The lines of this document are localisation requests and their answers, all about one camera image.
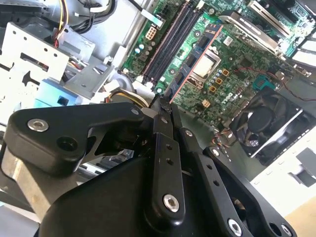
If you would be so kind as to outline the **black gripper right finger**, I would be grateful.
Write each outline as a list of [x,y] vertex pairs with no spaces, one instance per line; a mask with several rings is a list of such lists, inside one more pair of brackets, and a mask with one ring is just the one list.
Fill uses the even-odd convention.
[[184,128],[172,104],[172,120],[180,143],[181,163],[193,175],[196,204],[213,237],[295,237],[291,225],[234,167],[219,148],[204,150]]

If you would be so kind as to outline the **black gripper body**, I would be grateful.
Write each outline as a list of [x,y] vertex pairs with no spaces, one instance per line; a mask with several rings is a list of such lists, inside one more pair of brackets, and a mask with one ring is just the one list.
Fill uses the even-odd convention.
[[152,193],[153,162],[126,161],[66,192],[49,208],[41,237],[220,237],[210,207],[203,208],[192,176],[179,173],[185,196],[184,221],[162,231],[152,227],[145,210]]

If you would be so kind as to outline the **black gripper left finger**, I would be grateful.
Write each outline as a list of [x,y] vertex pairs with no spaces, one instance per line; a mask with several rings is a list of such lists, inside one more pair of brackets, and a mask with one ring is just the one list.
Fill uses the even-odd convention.
[[13,179],[40,220],[76,187],[82,163],[133,150],[148,156],[153,174],[145,215],[153,225],[179,225],[185,198],[172,108],[157,96],[147,109],[128,102],[19,110],[4,135],[4,173]]

